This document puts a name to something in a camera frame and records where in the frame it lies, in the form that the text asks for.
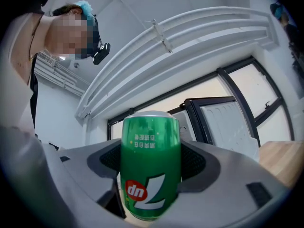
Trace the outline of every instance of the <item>soda can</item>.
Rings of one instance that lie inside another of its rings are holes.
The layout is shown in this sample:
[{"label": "soda can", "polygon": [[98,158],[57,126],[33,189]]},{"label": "soda can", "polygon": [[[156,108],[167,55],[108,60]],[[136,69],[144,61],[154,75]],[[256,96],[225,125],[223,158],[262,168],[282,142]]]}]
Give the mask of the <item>soda can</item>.
[{"label": "soda can", "polygon": [[138,219],[158,218],[176,199],[181,181],[178,120],[167,112],[135,113],[123,121],[121,189]]}]

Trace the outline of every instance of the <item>silver can top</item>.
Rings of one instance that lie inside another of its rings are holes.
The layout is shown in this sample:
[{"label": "silver can top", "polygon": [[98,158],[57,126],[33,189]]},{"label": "silver can top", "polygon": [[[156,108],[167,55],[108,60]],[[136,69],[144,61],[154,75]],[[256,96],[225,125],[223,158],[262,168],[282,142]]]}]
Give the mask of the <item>silver can top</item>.
[{"label": "silver can top", "polygon": [[176,119],[170,113],[162,112],[162,111],[136,112],[136,113],[134,113],[134,114],[132,114],[130,116],[127,116],[125,119],[131,118],[131,117],[138,117],[138,116],[156,116],[156,117],[168,117],[168,118],[174,118],[174,119]]}]

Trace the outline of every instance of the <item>necklace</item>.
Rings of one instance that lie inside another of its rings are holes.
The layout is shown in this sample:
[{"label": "necklace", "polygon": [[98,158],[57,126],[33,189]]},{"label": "necklace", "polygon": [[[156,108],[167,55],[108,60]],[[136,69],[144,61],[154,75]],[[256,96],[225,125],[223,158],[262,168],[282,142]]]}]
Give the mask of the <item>necklace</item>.
[{"label": "necklace", "polygon": [[33,54],[30,53],[30,49],[31,49],[31,47],[32,47],[32,43],[33,43],[33,40],[34,40],[34,37],[35,37],[35,33],[36,33],[36,30],[37,30],[37,28],[38,28],[38,26],[39,26],[39,24],[40,24],[40,21],[41,21],[41,19],[42,19],[42,16],[39,18],[38,23],[37,23],[37,25],[35,26],[35,28],[34,28],[34,30],[33,30],[33,33],[32,33],[32,40],[31,40],[31,42],[30,42],[29,51],[28,51],[28,60],[29,60],[30,62],[33,62],[33,58],[35,57],[35,56],[33,56]]}]

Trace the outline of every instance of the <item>wooden table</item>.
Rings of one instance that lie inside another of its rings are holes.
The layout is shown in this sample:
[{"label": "wooden table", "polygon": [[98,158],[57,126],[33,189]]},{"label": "wooden table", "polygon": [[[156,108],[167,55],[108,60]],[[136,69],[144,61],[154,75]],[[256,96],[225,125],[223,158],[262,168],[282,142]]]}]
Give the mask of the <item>wooden table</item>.
[{"label": "wooden table", "polygon": [[304,141],[267,142],[259,148],[260,164],[292,188],[304,167]]}]

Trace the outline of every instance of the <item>red circle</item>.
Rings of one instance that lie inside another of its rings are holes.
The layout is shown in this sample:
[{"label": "red circle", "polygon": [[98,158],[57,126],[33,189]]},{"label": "red circle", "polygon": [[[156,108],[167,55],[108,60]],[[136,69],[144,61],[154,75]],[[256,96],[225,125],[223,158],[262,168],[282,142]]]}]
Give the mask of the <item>red circle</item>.
[{"label": "red circle", "polygon": [[125,191],[131,199],[137,202],[144,201],[148,196],[146,187],[135,180],[125,182]]}]

